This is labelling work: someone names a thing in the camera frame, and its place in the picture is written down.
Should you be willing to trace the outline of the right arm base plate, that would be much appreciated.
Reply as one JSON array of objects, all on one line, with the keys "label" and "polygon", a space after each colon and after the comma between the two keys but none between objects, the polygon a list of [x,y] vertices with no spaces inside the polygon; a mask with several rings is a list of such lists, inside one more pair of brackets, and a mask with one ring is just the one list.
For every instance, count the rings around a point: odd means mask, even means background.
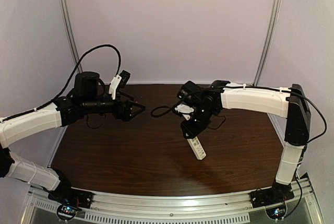
[{"label": "right arm base plate", "polygon": [[294,193],[291,190],[285,192],[281,189],[274,189],[273,187],[255,190],[250,192],[249,195],[253,208],[283,203],[286,200],[294,198]]}]

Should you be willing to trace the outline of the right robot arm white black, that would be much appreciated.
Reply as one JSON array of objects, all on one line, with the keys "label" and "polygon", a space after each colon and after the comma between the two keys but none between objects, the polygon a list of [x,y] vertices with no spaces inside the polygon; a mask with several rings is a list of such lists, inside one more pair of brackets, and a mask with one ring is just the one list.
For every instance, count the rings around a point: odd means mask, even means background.
[{"label": "right robot arm white black", "polygon": [[300,85],[270,88],[216,80],[203,88],[188,81],[177,97],[179,102],[172,109],[184,117],[182,133],[198,160],[206,157],[198,135],[208,128],[211,117],[224,109],[249,110],[285,118],[283,152],[274,182],[270,188],[252,191],[250,195],[253,203],[268,199],[273,204],[294,197],[291,182],[307,145],[313,141],[310,137],[310,107],[313,103],[306,98]]}]

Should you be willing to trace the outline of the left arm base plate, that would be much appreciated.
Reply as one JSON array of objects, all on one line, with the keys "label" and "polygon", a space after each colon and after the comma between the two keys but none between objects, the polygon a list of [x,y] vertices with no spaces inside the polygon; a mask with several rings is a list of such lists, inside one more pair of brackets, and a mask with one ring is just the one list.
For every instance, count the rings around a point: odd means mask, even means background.
[{"label": "left arm base plate", "polygon": [[48,199],[71,207],[89,209],[92,203],[93,193],[89,191],[68,187],[54,191],[45,189],[45,191],[48,193]]}]

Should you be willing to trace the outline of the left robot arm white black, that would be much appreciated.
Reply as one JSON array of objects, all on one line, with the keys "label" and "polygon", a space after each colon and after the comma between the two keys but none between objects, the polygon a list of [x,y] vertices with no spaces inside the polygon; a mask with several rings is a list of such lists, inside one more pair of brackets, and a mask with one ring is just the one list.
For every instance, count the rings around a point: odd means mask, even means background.
[{"label": "left robot arm white black", "polygon": [[70,190],[69,179],[57,169],[45,168],[23,159],[10,151],[11,144],[48,129],[65,127],[91,114],[113,115],[128,122],[145,111],[145,106],[125,95],[123,89],[130,73],[122,71],[109,86],[105,86],[96,72],[83,72],[75,77],[73,89],[66,95],[53,99],[41,108],[1,119],[1,177],[12,177],[28,184],[42,187],[61,201],[70,205],[75,193]]}]

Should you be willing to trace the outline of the white remote control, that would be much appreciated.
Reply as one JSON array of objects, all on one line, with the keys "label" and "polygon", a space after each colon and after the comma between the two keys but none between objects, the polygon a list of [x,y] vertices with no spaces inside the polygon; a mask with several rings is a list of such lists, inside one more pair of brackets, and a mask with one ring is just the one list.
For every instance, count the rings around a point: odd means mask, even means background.
[{"label": "white remote control", "polygon": [[193,139],[187,139],[188,144],[190,145],[195,157],[197,160],[203,160],[206,157],[206,152],[201,145],[201,142],[198,137]]}]

